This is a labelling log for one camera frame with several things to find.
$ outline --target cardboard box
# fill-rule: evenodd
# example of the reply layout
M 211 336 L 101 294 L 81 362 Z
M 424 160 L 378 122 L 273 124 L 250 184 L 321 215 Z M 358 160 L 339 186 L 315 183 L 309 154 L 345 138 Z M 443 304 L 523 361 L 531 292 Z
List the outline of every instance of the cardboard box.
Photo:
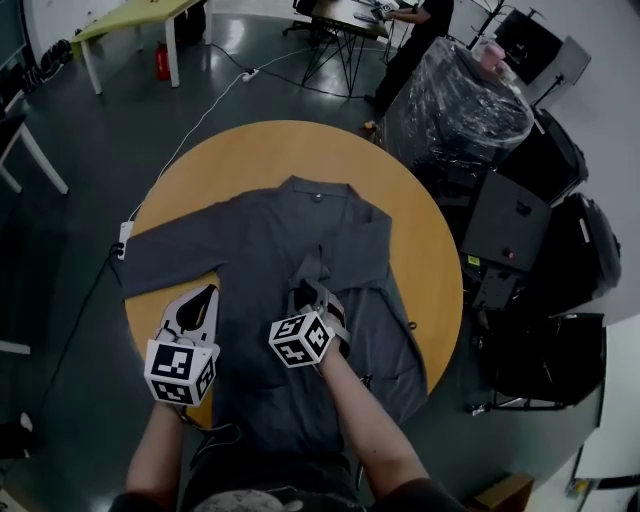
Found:
M 468 501 L 469 512 L 524 512 L 533 478 L 527 474 L 511 475 Z

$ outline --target shoe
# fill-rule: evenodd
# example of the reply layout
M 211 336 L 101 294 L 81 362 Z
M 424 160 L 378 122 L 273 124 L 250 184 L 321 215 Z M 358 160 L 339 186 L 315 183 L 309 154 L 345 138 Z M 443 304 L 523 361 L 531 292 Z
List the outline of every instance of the shoe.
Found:
M 376 98 L 375 96 L 371 96 L 370 94 L 364 95 L 364 101 L 366 101 L 372 107 L 378 108 L 380 106 L 380 102 L 378 101 L 378 98 Z

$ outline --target gray shirt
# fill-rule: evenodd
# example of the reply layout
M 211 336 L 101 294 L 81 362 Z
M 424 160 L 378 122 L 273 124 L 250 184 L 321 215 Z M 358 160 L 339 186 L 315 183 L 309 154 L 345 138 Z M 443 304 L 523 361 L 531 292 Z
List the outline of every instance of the gray shirt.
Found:
M 349 185 L 296 177 L 133 237 L 127 297 L 220 278 L 216 423 L 237 423 L 265 451 L 340 451 L 331 397 L 311 367 L 287 369 L 268 345 L 288 291 L 320 281 L 342 302 L 349 364 L 397 422 L 427 397 L 426 372 L 389 265 L 391 218 Z

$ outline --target shirt sleeve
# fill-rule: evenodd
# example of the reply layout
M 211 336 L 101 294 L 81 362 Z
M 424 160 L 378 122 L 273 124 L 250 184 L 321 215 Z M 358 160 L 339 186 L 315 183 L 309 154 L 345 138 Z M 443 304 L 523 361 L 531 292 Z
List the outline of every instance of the shirt sleeve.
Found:
M 371 512 L 466 512 L 444 489 L 427 478 L 407 482 L 376 502 Z
M 241 195 L 134 236 L 123 269 L 125 298 L 192 281 L 230 261 L 251 205 Z
M 145 496 L 127 493 L 121 494 L 113 501 L 109 512 L 167 512 L 167 510 Z
M 431 14 L 432 17 L 439 16 L 444 10 L 445 2 L 443 0 L 425 0 L 421 7 Z

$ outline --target power cable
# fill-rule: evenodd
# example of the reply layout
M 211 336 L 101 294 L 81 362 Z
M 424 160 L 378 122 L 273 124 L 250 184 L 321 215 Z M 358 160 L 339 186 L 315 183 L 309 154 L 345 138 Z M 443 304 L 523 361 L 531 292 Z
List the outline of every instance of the power cable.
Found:
M 87 304 L 89 303 L 89 299 L 91 298 L 91 296 L 93 295 L 93 292 L 95 291 L 96 287 L 98 286 L 98 283 L 100 282 L 100 277 L 102 276 L 102 273 L 104 272 L 105 267 L 108 264 L 110 264 L 111 258 L 113 256 L 121 253 L 121 252 L 122 252 L 122 249 L 119 248 L 119 244 L 113 244 L 111 246 L 111 248 L 109 249 L 109 254 L 107 255 L 107 257 L 102 262 L 102 265 L 100 266 L 100 270 L 98 270 L 98 273 L 97 273 L 95 279 L 93 280 L 93 283 L 91 284 L 91 287 L 89 288 L 89 291 L 85 295 L 84 300 L 82 301 L 82 305 L 80 306 L 80 310 L 78 311 L 78 314 L 76 315 L 76 320 L 75 320 L 75 322 L 73 324 L 73 328 L 71 329 L 71 332 L 69 333 L 69 336 L 67 337 L 67 340 L 64 343 L 64 346 L 62 348 L 62 352 L 60 353 L 60 356 L 58 357 L 58 362 L 56 364 L 56 368 L 53 371 L 53 374 L 51 375 L 51 378 L 49 379 L 49 384 L 45 388 L 44 394 L 42 395 L 42 399 L 40 400 L 40 405 L 38 406 L 38 409 L 36 409 L 36 414 L 34 416 L 34 423 L 35 424 L 39 423 L 39 420 L 42 418 L 42 414 L 44 412 L 44 407 L 45 407 L 45 405 L 47 403 L 47 397 L 49 396 L 49 392 L 53 389 L 53 385 L 55 384 L 55 381 L 56 381 L 56 379 L 58 377 L 58 374 L 60 373 L 60 369 L 62 368 L 62 363 L 66 358 L 67 352 L 69 351 L 69 347 L 71 346 L 71 341 L 73 340 L 73 336 L 75 335 L 76 331 L 78 330 L 78 327 L 80 325 L 80 320 L 82 319 L 82 314 L 84 313 L 84 310 L 86 309 Z
M 158 181 L 160 180 L 160 178 L 162 177 L 162 175 L 165 173 L 165 171 L 167 170 L 167 168 L 169 167 L 169 165 L 171 165 L 171 163 L 173 162 L 173 160 L 175 159 L 175 157 L 178 155 L 178 152 L 180 151 L 180 149 L 182 149 L 182 146 L 184 146 L 184 143 L 187 141 L 187 139 L 189 138 L 189 135 L 191 135 L 201 124 L 202 121 L 204 121 L 204 118 L 216 107 L 216 105 L 218 105 L 218 103 L 220 102 L 220 100 L 222 100 L 222 98 L 224 98 L 227 93 L 231 90 L 231 88 L 236 84 L 236 82 L 242 78 L 246 73 L 253 73 L 256 70 L 262 71 L 263 73 L 275 77 L 275 78 L 279 78 L 280 80 L 284 80 L 285 82 L 291 84 L 291 85 L 295 85 L 296 87 L 302 87 L 303 89 L 307 89 L 309 91 L 313 91 L 313 92 L 318 92 L 321 94 L 327 94 L 329 96 L 335 96 L 337 98 L 344 98 L 344 99 L 362 99 L 364 98 L 364 96 L 347 96 L 345 94 L 338 94 L 338 93 L 334 93 L 334 92 L 329 92 L 329 91 L 323 91 L 322 89 L 317 89 L 315 87 L 310 87 L 308 85 L 303 85 L 302 83 L 298 83 L 295 80 L 291 80 L 290 78 L 287 78 L 285 76 L 279 75 L 278 73 L 273 73 L 272 71 L 268 71 L 265 68 L 267 66 L 270 66 L 271 64 L 273 64 L 274 62 L 277 62 L 279 60 L 282 59 L 286 59 L 287 57 L 291 57 L 292 55 L 296 55 L 298 53 L 302 53 L 302 52 L 308 52 L 311 50 L 311 48 L 303 48 L 302 50 L 297 50 L 295 52 L 291 52 L 291 53 L 287 53 L 286 55 L 282 55 L 280 57 L 276 57 L 275 59 L 270 60 L 269 62 L 267 62 L 266 64 L 262 64 L 261 66 L 258 66 L 257 68 L 250 68 L 247 66 L 244 66 L 243 64 L 241 64 L 240 62 L 238 62 L 234 57 L 232 57 L 224 48 L 222 48 L 222 46 L 219 46 L 215 43 L 211 43 L 211 46 L 214 46 L 215 48 L 217 48 L 218 50 L 220 50 L 222 53 L 224 53 L 229 60 L 231 60 L 231 62 L 233 62 L 236 66 L 238 66 L 240 69 L 243 70 L 243 73 L 238 75 L 236 77 L 236 79 L 231 82 L 231 84 L 229 84 L 229 86 L 227 87 L 227 89 L 220 95 L 218 96 L 218 98 L 216 99 L 216 101 L 213 103 L 213 105 L 204 113 L 202 114 L 202 117 L 200 117 L 200 120 L 196 123 L 196 125 L 187 132 L 187 134 L 184 136 L 184 138 L 182 139 L 182 141 L 180 142 L 180 144 L 178 145 L 177 149 L 174 151 L 173 155 L 171 155 L 171 158 L 169 158 L 169 160 L 167 161 L 166 164 L 164 164 L 164 167 L 162 167 L 162 169 L 160 170 L 160 173 L 158 174 L 156 180 L 154 181 L 154 185 L 156 183 L 158 183 Z M 380 50 L 378 48 L 363 48 L 363 51 L 373 51 L 373 52 L 383 52 L 385 50 Z M 129 215 L 129 218 L 127 219 L 127 222 L 131 222 L 133 220 L 133 217 L 135 216 L 136 213 L 138 213 L 138 211 L 140 210 L 140 208 L 142 207 L 142 204 L 144 203 L 144 199 L 142 200 L 142 202 L 140 202 L 140 204 L 138 206 L 136 206 L 136 208 L 131 212 L 131 215 Z

